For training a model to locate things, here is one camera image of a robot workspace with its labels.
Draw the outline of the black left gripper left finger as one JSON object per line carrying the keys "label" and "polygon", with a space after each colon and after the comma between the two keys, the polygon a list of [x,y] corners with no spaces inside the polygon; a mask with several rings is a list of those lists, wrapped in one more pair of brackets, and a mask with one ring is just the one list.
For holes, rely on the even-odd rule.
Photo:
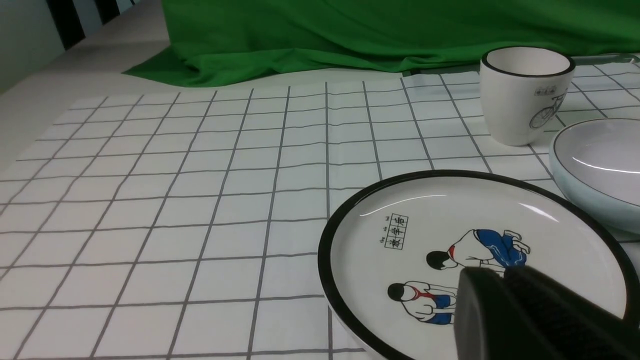
{"label": "black left gripper left finger", "polygon": [[489,269],[459,276],[454,339],[459,360],[554,360],[556,351]]}

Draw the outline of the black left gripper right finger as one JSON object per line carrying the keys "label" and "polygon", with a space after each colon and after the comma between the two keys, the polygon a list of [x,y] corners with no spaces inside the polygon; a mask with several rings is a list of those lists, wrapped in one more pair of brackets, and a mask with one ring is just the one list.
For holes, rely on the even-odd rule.
{"label": "black left gripper right finger", "polygon": [[637,360],[639,328],[531,267],[508,268],[507,289],[564,360]]}

